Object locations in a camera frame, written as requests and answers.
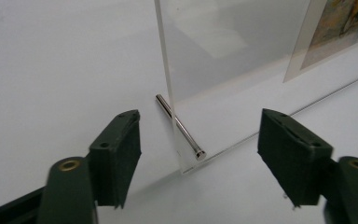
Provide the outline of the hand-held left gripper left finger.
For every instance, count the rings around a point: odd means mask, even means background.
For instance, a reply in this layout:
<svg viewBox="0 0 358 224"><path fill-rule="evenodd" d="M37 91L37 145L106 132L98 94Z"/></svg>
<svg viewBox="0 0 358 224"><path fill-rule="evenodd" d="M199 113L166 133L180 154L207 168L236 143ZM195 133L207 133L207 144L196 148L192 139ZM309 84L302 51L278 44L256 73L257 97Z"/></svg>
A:
<svg viewBox="0 0 358 224"><path fill-rule="evenodd" d="M139 121L138 110L120 113L89 147L87 158L99 206L124 207L142 154Z"/></svg>

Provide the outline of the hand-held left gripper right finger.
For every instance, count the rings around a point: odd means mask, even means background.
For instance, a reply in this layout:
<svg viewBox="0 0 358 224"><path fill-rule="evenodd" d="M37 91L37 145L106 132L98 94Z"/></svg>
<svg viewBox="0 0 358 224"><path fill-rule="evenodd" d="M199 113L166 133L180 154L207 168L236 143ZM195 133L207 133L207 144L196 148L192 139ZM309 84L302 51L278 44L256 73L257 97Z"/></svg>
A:
<svg viewBox="0 0 358 224"><path fill-rule="evenodd" d="M295 119L262 110L257 153L294 206L319 202L322 172L333 147Z"/></svg>

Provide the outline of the silver metal frame pin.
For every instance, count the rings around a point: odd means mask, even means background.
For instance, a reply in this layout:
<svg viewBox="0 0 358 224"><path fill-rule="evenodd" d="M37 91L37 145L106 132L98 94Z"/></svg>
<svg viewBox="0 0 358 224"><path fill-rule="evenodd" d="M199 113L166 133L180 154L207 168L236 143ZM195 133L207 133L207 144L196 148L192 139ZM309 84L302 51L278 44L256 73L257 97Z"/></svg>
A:
<svg viewBox="0 0 358 224"><path fill-rule="evenodd" d="M168 102L163 98L163 96L161 94L156 95L156 100L157 100L158 104L161 106L162 110L165 112L165 114L170 119L174 120L176 127L178 128L180 133L183 135L185 140L189 143L190 147L192 148L196 160L203 161L206 158L207 153L197 144L197 142L192 137L192 135L187 130L187 128L184 126L182 121L179 120L179 118L177 118L173 114L172 109L171 109L170 105L168 104Z"/></svg>

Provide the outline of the colourful photo print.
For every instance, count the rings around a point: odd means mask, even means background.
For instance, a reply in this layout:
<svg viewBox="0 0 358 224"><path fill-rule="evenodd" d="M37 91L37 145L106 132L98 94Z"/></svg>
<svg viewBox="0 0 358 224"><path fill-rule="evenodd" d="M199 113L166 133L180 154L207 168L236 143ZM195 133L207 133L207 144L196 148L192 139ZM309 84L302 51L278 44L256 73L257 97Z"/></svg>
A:
<svg viewBox="0 0 358 224"><path fill-rule="evenodd" d="M284 79L324 63L358 66L358 0L310 0Z"/></svg>

